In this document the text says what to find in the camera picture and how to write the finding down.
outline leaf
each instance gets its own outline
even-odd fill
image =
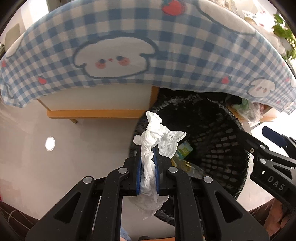
[[[296,58],[296,50],[295,49],[292,50],[291,56],[292,56],[292,59]]]
[[[278,14],[274,14],[274,19],[280,24],[284,24],[284,20]]]
[[[293,33],[292,33],[292,30],[291,30],[291,29],[286,30],[287,38],[293,39],[292,34],[293,34]]]
[[[272,28],[274,29],[275,35],[286,38],[286,30],[284,30],[280,25],[274,25]]]
[[[293,46],[293,38],[288,37],[287,40],[289,41],[289,43]]]
[[[291,49],[291,51],[287,51],[288,52],[287,56],[288,56],[288,59],[290,59],[290,60],[293,57],[293,51],[294,51],[294,49]]]

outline blue gingham cloth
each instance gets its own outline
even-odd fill
[[[18,107],[66,88],[137,83],[296,109],[296,80],[280,54],[207,0],[74,0],[12,45],[0,75],[4,103]]]

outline cartoon dog print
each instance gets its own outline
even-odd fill
[[[293,101],[288,102],[284,107],[283,110],[287,111],[290,107],[294,105]]]
[[[5,83],[4,82],[4,86],[6,87],[6,95],[7,95],[7,97],[9,98],[9,99],[14,99],[15,98],[15,96],[14,96],[14,94],[11,92],[11,86],[9,85],[9,84],[7,84],[7,83]]]
[[[256,30],[244,21],[241,17],[229,12],[226,8],[208,0],[198,0],[195,3],[196,9],[212,22],[220,25],[226,30],[238,34],[255,34]]]
[[[290,81],[290,84],[293,88],[296,87],[296,79],[295,78],[292,78],[291,81]]]
[[[6,51],[5,53],[5,57],[6,58],[10,58],[12,55],[14,55],[16,53],[16,51],[18,50],[20,44],[21,44],[21,41],[24,37],[24,34],[23,33],[21,36],[18,37],[18,39],[10,46],[10,48]]]
[[[105,36],[88,42],[74,54],[74,65],[91,78],[122,78],[148,70],[149,58],[157,52],[156,44],[134,34]]]
[[[248,94],[256,98],[266,97],[276,89],[274,82],[266,79],[253,80],[250,85],[253,87],[248,90]]]

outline green plant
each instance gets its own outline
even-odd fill
[[[278,14],[274,14],[274,21],[275,25],[272,27],[274,30],[274,34],[285,38],[292,46],[291,50],[286,51],[286,55],[283,55],[282,57],[285,60],[292,60],[296,58],[296,38],[294,34],[292,33],[291,29],[285,22],[285,20]]]

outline white floor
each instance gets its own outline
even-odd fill
[[[295,116],[264,125],[296,137]],[[0,105],[2,200],[41,218],[84,176],[104,177],[123,165],[136,122],[135,119],[90,119],[73,124],[69,120],[49,119],[38,102],[24,109]],[[270,149],[284,153],[262,136],[261,129],[262,125],[252,134]],[[49,136],[56,140],[51,152],[44,146]],[[250,210],[269,199],[268,193],[248,179],[238,201]],[[155,217],[143,220],[128,199],[123,201],[122,225],[133,240],[142,235],[152,238],[174,235],[172,226]]]

